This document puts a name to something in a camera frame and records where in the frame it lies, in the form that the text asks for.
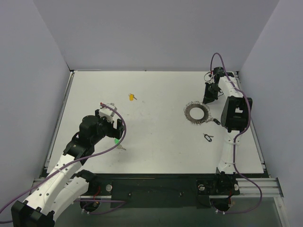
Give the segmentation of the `metal key ring disc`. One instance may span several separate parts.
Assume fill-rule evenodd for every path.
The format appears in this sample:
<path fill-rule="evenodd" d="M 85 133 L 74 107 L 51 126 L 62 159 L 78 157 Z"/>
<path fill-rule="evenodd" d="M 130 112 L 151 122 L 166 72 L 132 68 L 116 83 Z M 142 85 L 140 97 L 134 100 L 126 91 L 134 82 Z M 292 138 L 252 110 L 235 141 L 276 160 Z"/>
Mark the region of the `metal key ring disc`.
<path fill-rule="evenodd" d="M 192 117 L 190 112 L 194 108 L 202 110 L 202 112 L 204 114 L 202 118 L 195 119 L 194 117 Z M 207 105 L 205 105 L 201 102 L 198 102 L 198 101 L 191 101 L 188 104 L 186 104 L 186 106 L 184 108 L 184 115 L 188 121 L 190 121 L 192 124 L 196 124 L 196 125 L 201 125 L 203 123 L 207 123 L 212 120 L 212 117 L 210 114 L 210 108 Z"/>

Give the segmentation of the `silver key with black tag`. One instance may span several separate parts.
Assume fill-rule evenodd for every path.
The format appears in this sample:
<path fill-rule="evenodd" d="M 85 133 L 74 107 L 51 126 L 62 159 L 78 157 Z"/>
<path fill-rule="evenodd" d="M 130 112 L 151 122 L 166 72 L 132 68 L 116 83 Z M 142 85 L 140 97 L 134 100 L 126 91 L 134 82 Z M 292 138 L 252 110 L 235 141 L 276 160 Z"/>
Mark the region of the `silver key with black tag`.
<path fill-rule="evenodd" d="M 205 122 L 214 122 L 217 125 L 221 125 L 220 121 L 217 120 L 216 118 L 208 118 Z"/>

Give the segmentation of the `black tag with white label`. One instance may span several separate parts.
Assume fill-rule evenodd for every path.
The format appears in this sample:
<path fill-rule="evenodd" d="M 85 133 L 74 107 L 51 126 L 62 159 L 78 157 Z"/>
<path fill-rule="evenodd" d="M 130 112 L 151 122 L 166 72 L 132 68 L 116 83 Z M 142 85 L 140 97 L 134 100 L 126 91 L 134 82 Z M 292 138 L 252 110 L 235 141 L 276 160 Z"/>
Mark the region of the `black tag with white label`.
<path fill-rule="evenodd" d="M 204 138 L 208 141 L 208 142 L 212 142 L 213 141 L 213 136 L 208 135 L 206 133 L 204 133 Z"/>

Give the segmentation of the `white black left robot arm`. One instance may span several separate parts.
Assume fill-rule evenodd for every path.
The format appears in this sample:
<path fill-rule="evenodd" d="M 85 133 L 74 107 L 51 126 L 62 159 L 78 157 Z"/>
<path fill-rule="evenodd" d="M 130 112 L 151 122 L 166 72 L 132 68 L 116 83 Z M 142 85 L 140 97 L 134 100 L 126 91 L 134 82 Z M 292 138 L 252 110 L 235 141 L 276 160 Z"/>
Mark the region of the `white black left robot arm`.
<path fill-rule="evenodd" d="M 101 104 L 94 115 L 87 115 L 79 131 L 67 144 L 50 174 L 33 189 L 24 201 L 15 201 L 11 207 L 15 227 L 53 227 L 58 217 L 79 196 L 91 195 L 97 190 L 97 176 L 81 170 L 87 159 L 96 156 L 95 145 L 104 137 L 122 140 L 126 124 L 113 103 Z"/>

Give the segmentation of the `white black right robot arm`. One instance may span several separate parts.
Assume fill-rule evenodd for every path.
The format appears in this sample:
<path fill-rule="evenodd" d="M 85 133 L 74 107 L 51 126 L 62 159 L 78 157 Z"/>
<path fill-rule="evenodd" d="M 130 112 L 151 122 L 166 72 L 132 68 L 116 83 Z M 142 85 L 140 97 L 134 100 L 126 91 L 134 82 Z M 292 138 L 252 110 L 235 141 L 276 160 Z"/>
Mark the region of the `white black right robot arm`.
<path fill-rule="evenodd" d="M 241 135 L 250 125 L 252 99 L 245 98 L 237 86 L 234 75 L 224 72 L 222 67 L 214 68 L 211 75 L 211 80 L 205 83 L 203 104 L 217 100 L 220 92 L 226 97 L 220 120 L 222 127 L 225 128 L 225 135 L 217 169 L 220 173 L 232 175 L 236 173 L 234 165 Z"/>

